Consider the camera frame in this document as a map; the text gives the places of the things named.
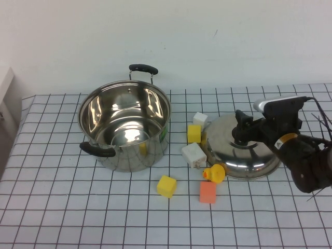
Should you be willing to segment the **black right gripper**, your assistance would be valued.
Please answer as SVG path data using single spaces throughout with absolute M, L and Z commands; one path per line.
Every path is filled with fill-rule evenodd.
M 302 120 L 297 116 L 263 118 L 254 121 L 241 110 L 236 110 L 237 129 L 242 132 L 242 142 L 261 142 L 268 147 L 281 147 L 287 139 L 297 137 L 302 127 Z

